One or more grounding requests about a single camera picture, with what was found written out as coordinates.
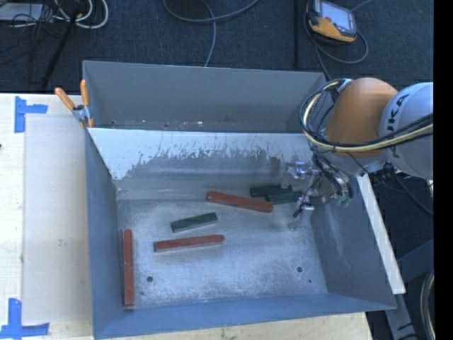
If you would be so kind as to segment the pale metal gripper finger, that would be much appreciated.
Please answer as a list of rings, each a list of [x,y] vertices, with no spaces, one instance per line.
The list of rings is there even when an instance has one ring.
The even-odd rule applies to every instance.
[[[309,195],[304,194],[297,201],[297,208],[292,214],[292,219],[288,223],[291,230],[297,230],[306,225],[314,212],[314,206],[311,203]]]
[[[286,163],[284,177],[288,180],[305,180],[319,176],[319,169],[309,162],[293,161]]]

